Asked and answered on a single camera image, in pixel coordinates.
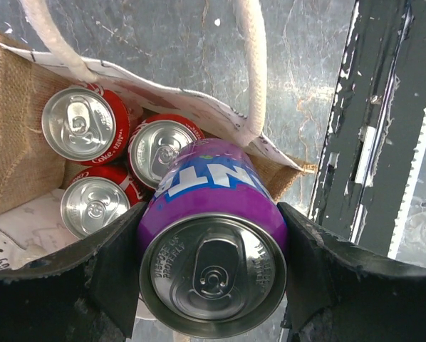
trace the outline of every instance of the soda can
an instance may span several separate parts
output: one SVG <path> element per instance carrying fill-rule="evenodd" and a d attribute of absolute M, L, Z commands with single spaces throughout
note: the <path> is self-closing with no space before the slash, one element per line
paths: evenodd
<path fill-rule="evenodd" d="M 244 333 L 283 298 L 285 221 L 248 156 L 230 142 L 198 140 L 180 152 L 137 237 L 143 300 L 185 335 Z"/>
<path fill-rule="evenodd" d="M 119 157 L 130 135 L 130 116 L 120 97 L 99 85 L 64 89 L 42 112 L 47 143 L 66 159 L 86 166 Z"/>
<path fill-rule="evenodd" d="M 110 224 L 134 204 L 146 200 L 147 190 L 119 165 L 90 167 L 78 173 L 61 198 L 63 222 L 78 238 Z"/>
<path fill-rule="evenodd" d="M 154 115 L 139 124 L 130 137 L 130 169 L 135 178 L 154 190 L 180 150 L 202 138 L 202 131 L 180 115 Z"/>

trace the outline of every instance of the white rope handle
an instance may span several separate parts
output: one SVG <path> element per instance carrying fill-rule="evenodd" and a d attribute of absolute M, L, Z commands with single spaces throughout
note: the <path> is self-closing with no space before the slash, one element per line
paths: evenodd
<path fill-rule="evenodd" d="M 20 0 L 30 24 L 50 52 L 80 81 L 96 82 L 98 75 L 88 69 L 81 57 L 66 43 L 56 27 L 46 0 Z M 264 17 L 259 0 L 237 0 L 245 35 L 249 79 L 249 114 L 235 138 L 246 147 L 264 129 L 267 92 L 267 48 Z"/>

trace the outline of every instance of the gray floor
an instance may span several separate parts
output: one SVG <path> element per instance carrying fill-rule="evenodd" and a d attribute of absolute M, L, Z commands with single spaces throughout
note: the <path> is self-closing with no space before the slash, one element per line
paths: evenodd
<path fill-rule="evenodd" d="M 354 1 L 261 2 L 269 52 L 265 133 L 284 152 L 317 162 Z M 234 0 L 48 3 L 62 34 L 82 55 L 111 61 L 167 86 L 208 93 L 247 111 L 244 41 Z M 0 0 L 0 29 L 45 51 L 17 0 Z M 313 182 L 314 176 L 297 181 L 284 199 L 306 212 Z M 281 310 L 230 341 L 276 341 Z M 171 341 L 164 328 L 139 324 L 134 341 Z"/>

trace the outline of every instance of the burlap bag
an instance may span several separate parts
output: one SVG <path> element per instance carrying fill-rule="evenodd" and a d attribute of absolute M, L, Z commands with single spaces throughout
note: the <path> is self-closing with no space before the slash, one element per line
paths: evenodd
<path fill-rule="evenodd" d="M 27 46 L 0 33 L 8 46 Z M 62 187 L 85 167 L 66 162 L 48 146 L 41 129 L 45 103 L 71 82 L 0 47 L 0 214 Z M 275 200 L 302 175 L 250 156 Z M 305 170 L 315 165 L 301 162 Z"/>

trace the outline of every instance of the can lid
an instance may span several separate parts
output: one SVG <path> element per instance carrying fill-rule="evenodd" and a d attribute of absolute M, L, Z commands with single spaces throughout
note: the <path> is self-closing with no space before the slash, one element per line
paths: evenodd
<path fill-rule="evenodd" d="M 64 224 L 79 238 L 105 227 L 129 208 L 129 200 L 119 185 L 102 177 L 74 182 L 61 198 Z"/>
<path fill-rule="evenodd" d="M 194 133 L 176 121 L 149 123 L 130 146 L 131 167 L 145 185 L 155 189 L 180 150 L 195 140 Z"/>
<path fill-rule="evenodd" d="M 42 131 L 59 155 L 86 161 L 100 157 L 112 145 L 116 124 L 112 109 L 99 95 L 85 88 L 68 88 L 47 102 Z"/>
<path fill-rule="evenodd" d="M 283 257 L 270 243 L 244 220 L 226 215 L 184 222 L 153 249 L 152 287 L 166 307 L 190 320 L 238 319 L 263 303 L 277 272 L 286 272 L 277 269 Z"/>

